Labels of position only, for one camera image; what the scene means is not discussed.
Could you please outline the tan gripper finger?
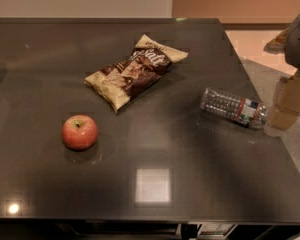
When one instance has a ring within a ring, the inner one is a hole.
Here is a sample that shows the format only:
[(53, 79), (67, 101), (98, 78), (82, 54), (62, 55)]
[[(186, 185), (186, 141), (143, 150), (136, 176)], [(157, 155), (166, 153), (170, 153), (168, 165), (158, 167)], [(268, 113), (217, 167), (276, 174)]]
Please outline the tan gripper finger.
[(300, 118), (300, 71), (291, 77), (281, 77), (276, 85), (267, 124), (285, 131)]

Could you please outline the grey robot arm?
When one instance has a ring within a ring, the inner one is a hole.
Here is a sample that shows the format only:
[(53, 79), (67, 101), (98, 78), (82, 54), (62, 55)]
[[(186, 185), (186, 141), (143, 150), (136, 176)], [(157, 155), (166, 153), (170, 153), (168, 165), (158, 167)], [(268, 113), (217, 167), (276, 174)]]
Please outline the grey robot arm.
[(291, 128), (300, 118), (300, 13), (288, 28), (285, 61), (297, 71), (278, 81), (268, 116), (268, 125), (282, 131)]

